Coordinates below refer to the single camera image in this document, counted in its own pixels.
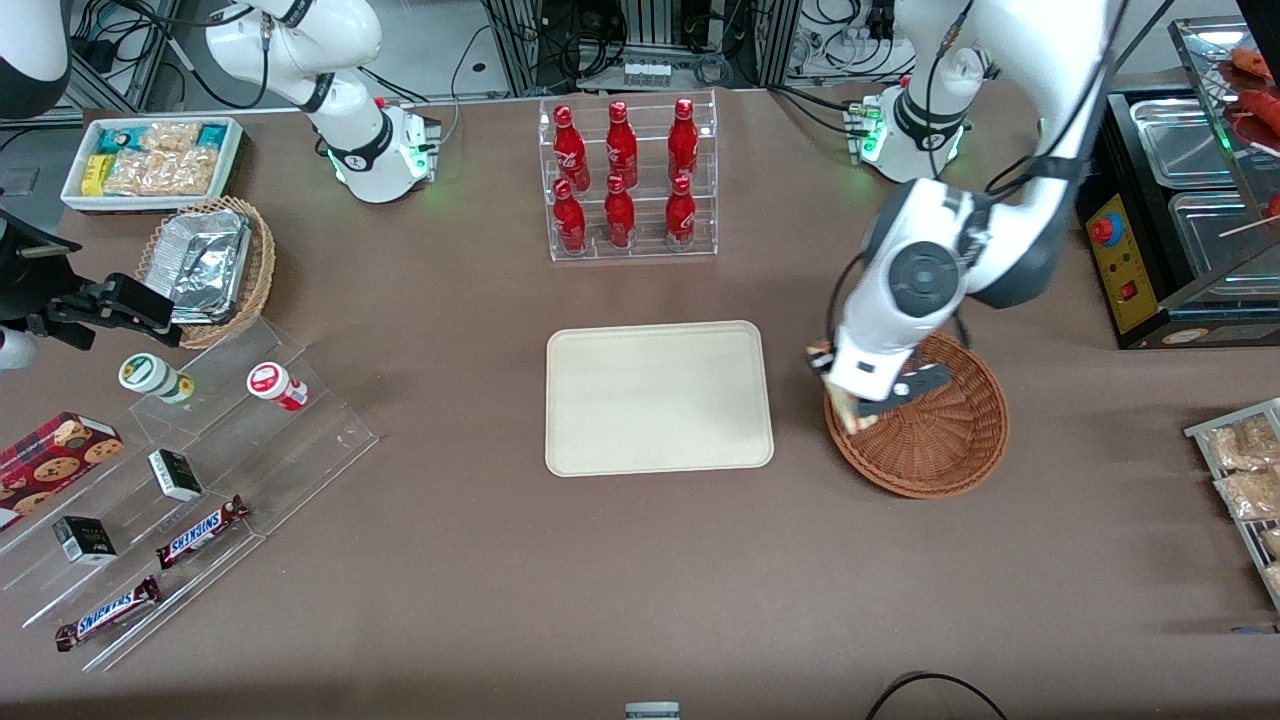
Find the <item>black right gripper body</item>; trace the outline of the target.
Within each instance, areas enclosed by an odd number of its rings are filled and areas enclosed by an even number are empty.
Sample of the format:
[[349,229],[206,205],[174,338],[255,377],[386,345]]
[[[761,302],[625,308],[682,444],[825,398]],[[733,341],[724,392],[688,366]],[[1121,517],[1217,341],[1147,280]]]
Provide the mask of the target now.
[[73,348],[91,348],[96,333],[77,320],[58,320],[49,307],[69,304],[77,311],[95,313],[86,293],[91,281],[76,274],[69,255],[78,243],[52,234],[3,210],[1,320],[6,329],[54,338]]

